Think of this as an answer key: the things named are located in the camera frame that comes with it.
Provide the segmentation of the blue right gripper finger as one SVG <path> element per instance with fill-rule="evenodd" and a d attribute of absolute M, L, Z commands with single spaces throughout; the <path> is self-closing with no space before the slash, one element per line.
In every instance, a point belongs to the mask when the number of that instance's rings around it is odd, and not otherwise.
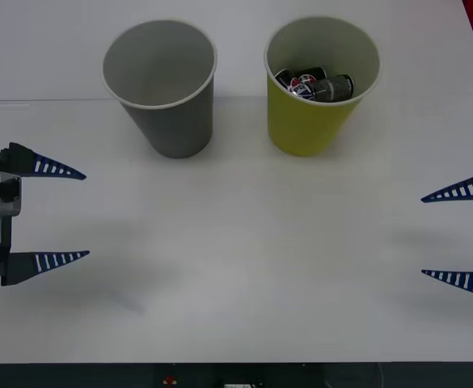
<path fill-rule="evenodd" d="M 421 199 L 423 203 L 461 200 L 473 200 L 473 177 L 437 190 Z"/>
<path fill-rule="evenodd" d="M 422 269 L 421 272 L 441 283 L 473 293 L 473 272 L 448 272 L 429 269 Z"/>

